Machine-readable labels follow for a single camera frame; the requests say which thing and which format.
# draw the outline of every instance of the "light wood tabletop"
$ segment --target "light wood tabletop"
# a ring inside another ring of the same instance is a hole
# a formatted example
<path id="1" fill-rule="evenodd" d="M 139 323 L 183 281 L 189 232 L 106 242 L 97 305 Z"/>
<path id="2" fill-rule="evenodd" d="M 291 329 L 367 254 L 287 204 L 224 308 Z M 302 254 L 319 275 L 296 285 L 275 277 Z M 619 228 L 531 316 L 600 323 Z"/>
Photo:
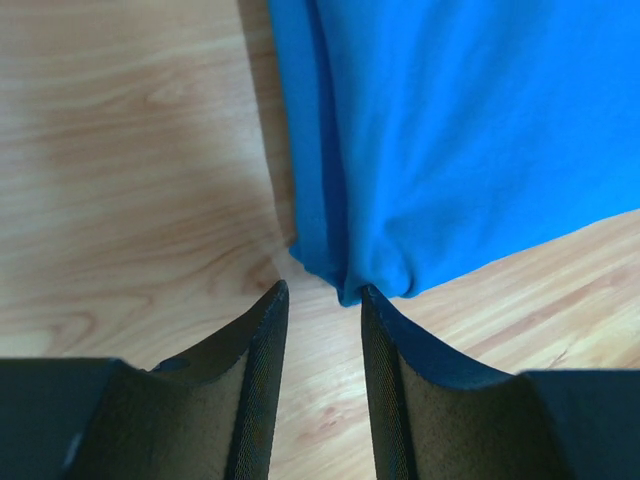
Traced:
<path id="1" fill-rule="evenodd" d="M 0 355 L 156 362 L 278 278 L 275 479 L 373 478 L 359 309 L 307 275 L 266 0 L 0 0 Z M 640 367 L 640 214 L 412 300 L 507 371 Z"/>

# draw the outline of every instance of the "cloth fold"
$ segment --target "cloth fold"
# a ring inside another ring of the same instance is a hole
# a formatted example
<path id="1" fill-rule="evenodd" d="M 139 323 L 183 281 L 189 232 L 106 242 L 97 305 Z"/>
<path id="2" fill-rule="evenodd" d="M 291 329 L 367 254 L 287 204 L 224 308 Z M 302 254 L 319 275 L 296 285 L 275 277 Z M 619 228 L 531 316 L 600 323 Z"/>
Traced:
<path id="1" fill-rule="evenodd" d="M 414 296 L 640 207 L 635 0 L 270 0 L 291 253 Z"/>

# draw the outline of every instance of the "blue cloth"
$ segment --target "blue cloth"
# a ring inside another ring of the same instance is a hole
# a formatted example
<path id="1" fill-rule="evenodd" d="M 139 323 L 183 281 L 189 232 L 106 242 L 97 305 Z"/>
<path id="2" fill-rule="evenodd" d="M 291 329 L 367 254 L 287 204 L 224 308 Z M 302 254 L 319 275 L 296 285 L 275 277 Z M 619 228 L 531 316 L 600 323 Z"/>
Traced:
<path id="1" fill-rule="evenodd" d="M 270 0 L 292 254 L 413 296 L 640 207 L 637 0 Z"/>

